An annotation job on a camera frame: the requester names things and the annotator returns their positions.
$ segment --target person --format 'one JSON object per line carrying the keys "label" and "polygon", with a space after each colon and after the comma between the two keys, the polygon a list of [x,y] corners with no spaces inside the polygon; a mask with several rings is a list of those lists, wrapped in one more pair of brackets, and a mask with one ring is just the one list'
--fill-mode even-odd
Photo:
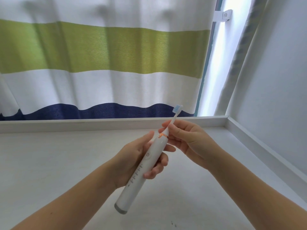
{"label": "person", "polygon": [[[224,151],[201,127],[185,120],[166,121],[165,151],[179,148],[190,160],[207,169],[248,218],[255,229],[307,229],[307,212],[267,185]],[[125,186],[151,145],[153,131],[125,145],[117,155],[66,193],[17,224],[12,230],[79,230],[117,188]],[[162,153],[155,167],[143,176],[153,179],[167,166]]]}

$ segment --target person's left thumb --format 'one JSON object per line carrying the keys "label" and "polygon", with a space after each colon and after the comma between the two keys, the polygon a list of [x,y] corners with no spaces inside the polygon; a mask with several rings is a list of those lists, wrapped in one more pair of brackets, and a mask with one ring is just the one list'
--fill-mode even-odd
{"label": "person's left thumb", "polygon": [[154,131],[150,131],[146,135],[143,135],[142,137],[136,139],[135,143],[137,145],[144,145],[148,143],[153,137],[154,137]]}

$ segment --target person's left hand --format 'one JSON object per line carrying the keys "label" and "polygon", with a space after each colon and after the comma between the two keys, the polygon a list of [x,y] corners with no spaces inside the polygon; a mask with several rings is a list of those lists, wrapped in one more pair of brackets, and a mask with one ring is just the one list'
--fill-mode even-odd
{"label": "person's left hand", "polygon": [[[114,182],[116,188],[125,186],[132,174],[136,170],[137,166],[141,162],[143,156],[152,144],[154,131],[150,131],[146,135],[138,138],[128,144],[126,144],[110,161],[114,171]],[[165,151],[174,152],[175,147],[167,144],[164,148]],[[167,166],[169,161],[168,156],[162,153],[156,165],[151,171],[143,175],[146,179],[153,179],[157,174],[161,173],[164,166]]]}

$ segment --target electric toothbrush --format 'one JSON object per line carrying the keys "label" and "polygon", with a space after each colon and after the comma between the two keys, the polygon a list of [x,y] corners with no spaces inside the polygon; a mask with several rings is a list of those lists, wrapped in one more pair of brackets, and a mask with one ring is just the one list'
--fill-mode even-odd
{"label": "electric toothbrush", "polygon": [[[177,105],[173,112],[175,116],[172,118],[171,123],[174,123],[176,117],[182,111],[182,105]],[[149,147],[148,151],[144,155],[142,161],[138,165],[137,169],[133,173],[132,177],[128,181],[127,185],[125,186],[124,190],[122,191],[121,195],[119,196],[118,200],[114,204],[115,209],[121,213],[126,214],[133,203],[135,197],[139,193],[140,189],[142,188],[144,182],[146,181],[143,178],[143,174],[150,171],[154,165],[156,164],[157,160],[159,159],[162,151],[164,150],[169,136],[169,130],[166,128],[152,143]]]}

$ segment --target toothbrush head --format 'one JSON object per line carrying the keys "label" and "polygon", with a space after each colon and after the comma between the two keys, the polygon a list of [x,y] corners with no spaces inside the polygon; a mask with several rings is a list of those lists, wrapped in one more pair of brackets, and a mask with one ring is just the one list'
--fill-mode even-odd
{"label": "toothbrush head", "polygon": [[179,114],[182,111],[183,105],[177,105],[173,109],[173,113]]}

